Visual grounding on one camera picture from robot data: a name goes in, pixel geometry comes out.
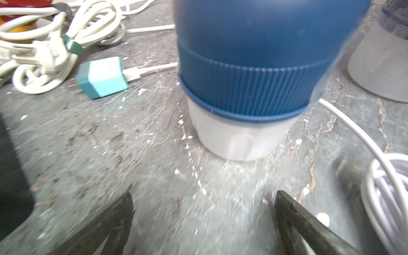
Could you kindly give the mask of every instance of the white extension cord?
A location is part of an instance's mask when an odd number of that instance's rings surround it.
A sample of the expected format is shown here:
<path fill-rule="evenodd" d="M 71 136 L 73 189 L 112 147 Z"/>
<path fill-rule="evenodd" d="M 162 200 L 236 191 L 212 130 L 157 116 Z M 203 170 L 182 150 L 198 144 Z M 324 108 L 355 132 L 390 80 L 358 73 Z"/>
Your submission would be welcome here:
<path fill-rule="evenodd" d="M 126 29 L 121 23 L 125 15 L 143 11 L 154 0 L 148 0 L 140 8 L 122 11 L 115 0 L 78 0 L 68 3 L 75 14 L 66 35 L 82 48 L 93 44 L 111 45 L 119 42 L 125 34 L 164 31 L 174 29 L 174 25 Z M 66 25 L 66 13 L 54 7 L 44 8 L 0 8 L 1 15 L 24 15 L 0 26 L 0 39 L 27 40 L 47 35 L 45 41 L 32 44 L 18 44 L 0 40 L 1 58 L 9 61 L 0 66 L 1 78 L 16 69 L 12 83 L 16 89 L 27 94 L 48 92 L 66 80 L 78 55 L 68 52 L 61 38 Z M 9 33 L 8 31 L 29 22 L 55 15 L 52 22 L 31 31 Z"/>
<path fill-rule="evenodd" d="M 319 103 L 343 120 L 374 156 L 361 184 L 361 199 L 377 235 L 390 255 L 408 253 L 408 155 L 384 154 L 357 124 L 329 102 Z"/>

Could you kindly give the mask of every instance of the orange object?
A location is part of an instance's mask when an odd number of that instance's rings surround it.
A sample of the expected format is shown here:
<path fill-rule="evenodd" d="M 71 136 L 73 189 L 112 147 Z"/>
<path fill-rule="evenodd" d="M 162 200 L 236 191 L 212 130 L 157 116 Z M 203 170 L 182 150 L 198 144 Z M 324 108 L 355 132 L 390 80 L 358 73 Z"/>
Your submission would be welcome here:
<path fill-rule="evenodd" d="M 3 25 L 4 23 L 6 23 L 6 21 L 3 20 L 3 16 L 0 16 L 0 26 Z M 30 31 L 30 30 L 33 30 L 33 29 L 36 29 L 36 28 L 37 28 L 37 25 L 35 24 L 35 22 L 33 22 L 32 24 L 29 24 L 29 25 L 16 27 L 15 29 L 12 29 L 9 32 L 10 33 L 19 33 L 19 32 Z M 13 41 L 13 42 L 15 42 L 15 43 L 31 43 L 32 41 L 33 41 L 32 39 L 27 39 L 27 40 L 21 40 L 21 41 Z"/>

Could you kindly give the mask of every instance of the paint speck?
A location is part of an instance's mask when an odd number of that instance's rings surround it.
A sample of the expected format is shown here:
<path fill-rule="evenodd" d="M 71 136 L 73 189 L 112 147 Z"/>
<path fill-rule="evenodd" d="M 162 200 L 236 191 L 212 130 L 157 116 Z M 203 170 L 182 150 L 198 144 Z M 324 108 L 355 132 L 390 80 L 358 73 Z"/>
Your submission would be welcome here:
<path fill-rule="evenodd" d="M 147 89 L 139 89 L 139 94 L 138 95 L 141 95 L 143 92 L 145 92 Z"/>
<path fill-rule="evenodd" d="M 203 184 L 201 184 L 200 180 L 197 181 L 198 186 L 201 189 L 201 192 L 203 193 L 203 195 L 207 195 L 207 191 L 204 189 Z"/>
<path fill-rule="evenodd" d="M 306 196 L 307 194 L 309 194 L 310 190 L 308 188 L 303 188 L 302 192 L 303 192 L 303 195 Z"/>
<path fill-rule="evenodd" d="M 326 227 L 330 225 L 330 217 L 327 215 L 327 213 L 319 213 L 316 218 L 323 223 Z"/>
<path fill-rule="evenodd" d="M 182 172 L 180 172 L 180 170 L 178 170 L 178 168 L 176 168 L 176 170 L 174 170 L 174 174 L 180 176 L 183 179 L 186 178 L 186 176 Z"/>
<path fill-rule="evenodd" d="M 42 233 L 41 235 L 39 235 L 39 236 L 37 237 L 37 240 L 42 239 L 44 236 L 45 236 L 45 232 L 44 232 L 44 233 Z"/>
<path fill-rule="evenodd" d="M 181 140 L 185 140 L 186 139 L 186 131 L 184 129 L 184 126 L 181 126 L 181 129 L 183 130 L 183 137 L 181 138 Z"/>

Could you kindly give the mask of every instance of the frosted plastic container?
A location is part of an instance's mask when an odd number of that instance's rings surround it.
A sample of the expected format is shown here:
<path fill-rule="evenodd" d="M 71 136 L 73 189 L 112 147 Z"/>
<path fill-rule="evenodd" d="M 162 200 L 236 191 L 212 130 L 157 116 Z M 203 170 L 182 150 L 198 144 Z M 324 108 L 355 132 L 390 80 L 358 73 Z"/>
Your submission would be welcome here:
<path fill-rule="evenodd" d="M 347 70 L 363 88 L 408 102 L 408 40 L 404 38 L 408 29 L 381 16 L 381 25 L 373 25 L 351 56 Z"/>
<path fill-rule="evenodd" d="M 271 123 L 231 120 L 202 108 L 189 97 L 188 108 L 201 143 L 229 160 L 256 160 L 266 156 L 285 137 L 297 117 Z"/>

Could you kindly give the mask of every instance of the blue lid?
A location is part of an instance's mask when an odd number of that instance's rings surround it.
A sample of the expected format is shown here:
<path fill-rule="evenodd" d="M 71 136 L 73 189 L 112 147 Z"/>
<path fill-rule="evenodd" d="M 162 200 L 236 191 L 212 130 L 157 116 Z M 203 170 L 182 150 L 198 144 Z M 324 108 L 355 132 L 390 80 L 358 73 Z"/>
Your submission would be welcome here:
<path fill-rule="evenodd" d="M 291 118 L 307 107 L 370 0 L 173 5 L 185 91 L 224 117 L 263 122 Z"/>

